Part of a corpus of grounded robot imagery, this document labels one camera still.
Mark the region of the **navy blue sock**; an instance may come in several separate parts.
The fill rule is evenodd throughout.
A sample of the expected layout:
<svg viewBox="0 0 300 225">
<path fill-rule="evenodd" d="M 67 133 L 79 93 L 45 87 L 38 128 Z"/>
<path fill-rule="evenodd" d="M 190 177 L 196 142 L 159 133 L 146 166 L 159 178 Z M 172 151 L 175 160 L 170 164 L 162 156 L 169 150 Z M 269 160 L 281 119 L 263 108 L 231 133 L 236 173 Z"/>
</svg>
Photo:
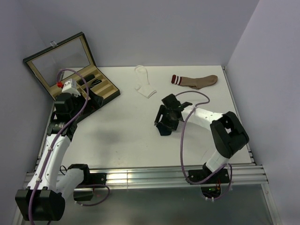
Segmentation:
<svg viewBox="0 0 300 225">
<path fill-rule="evenodd" d="M 161 123 L 157 124 L 156 127 L 161 136 L 169 136 L 172 134 L 172 130 Z"/>
</svg>

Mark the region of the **white sock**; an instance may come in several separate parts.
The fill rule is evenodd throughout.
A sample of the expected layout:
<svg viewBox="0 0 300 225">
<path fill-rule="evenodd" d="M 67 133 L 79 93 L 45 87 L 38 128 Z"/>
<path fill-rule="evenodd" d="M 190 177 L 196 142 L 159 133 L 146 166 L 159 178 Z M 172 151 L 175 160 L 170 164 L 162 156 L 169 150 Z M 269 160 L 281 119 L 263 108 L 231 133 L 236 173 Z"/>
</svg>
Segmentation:
<svg viewBox="0 0 300 225">
<path fill-rule="evenodd" d="M 138 65 L 134 71 L 137 81 L 135 90 L 146 98 L 153 96 L 157 91 L 150 85 L 147 69 L 144 66 Z"/>
</svg>

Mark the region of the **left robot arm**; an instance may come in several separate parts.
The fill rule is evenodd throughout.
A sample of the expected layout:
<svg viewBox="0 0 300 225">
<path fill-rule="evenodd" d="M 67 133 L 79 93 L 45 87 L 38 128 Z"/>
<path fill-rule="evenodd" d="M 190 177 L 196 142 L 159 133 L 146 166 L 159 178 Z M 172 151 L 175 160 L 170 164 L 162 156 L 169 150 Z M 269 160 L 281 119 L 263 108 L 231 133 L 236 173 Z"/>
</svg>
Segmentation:
<svg viewBox="0 0 300 225">
<path fill-rule="evenodd" d="M 61 93 L 55 98 L 51 120 L 47 128 L 43 155 L 37 170 L 25 189 L 19 189 L 15 201 L 23 219 L 59 221 L 65 211 L 66 200 L 76 188 L 104 187 L 93 184 L 87 164 L 72 164 L 65 175 L 58 179 L 60 167 L 77 123 L 92 114 L 103 103 L 103 97 L 89 91 L 88 97 Z"/>
</svg>

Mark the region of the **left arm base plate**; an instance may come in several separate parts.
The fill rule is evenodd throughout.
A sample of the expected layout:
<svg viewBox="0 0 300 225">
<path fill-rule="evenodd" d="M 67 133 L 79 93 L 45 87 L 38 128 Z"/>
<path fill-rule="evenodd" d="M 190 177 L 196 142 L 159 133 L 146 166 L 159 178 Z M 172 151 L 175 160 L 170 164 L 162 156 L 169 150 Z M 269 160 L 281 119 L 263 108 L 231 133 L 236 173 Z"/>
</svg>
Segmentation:
<svg viewBox="0 0 300 225">
<path fill-rule="evenodd" d="M 96 185 L 105 185 L 106 184 L 107 173 L 90 173 L 87 177 L 83 178 L 83 181 L 76 186 L 76 188 L 83 188 L 90 185 L 95 187 Z"/>
</svg>

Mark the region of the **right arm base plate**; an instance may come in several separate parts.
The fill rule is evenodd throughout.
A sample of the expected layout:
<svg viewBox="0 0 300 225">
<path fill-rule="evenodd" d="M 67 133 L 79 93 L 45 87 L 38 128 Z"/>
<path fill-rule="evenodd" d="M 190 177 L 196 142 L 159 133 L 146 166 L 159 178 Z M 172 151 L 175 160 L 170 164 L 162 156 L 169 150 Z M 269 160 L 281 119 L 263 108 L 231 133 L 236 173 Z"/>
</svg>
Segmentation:
<svg viewBox="0 0 300 225">
<path fill-rule="evenodd" d="M 189 183 L 193 185 L 229 183 L 230 177 L 227 169 L 211 172 L 209 169 L 188 170 Z"/>
</svg>

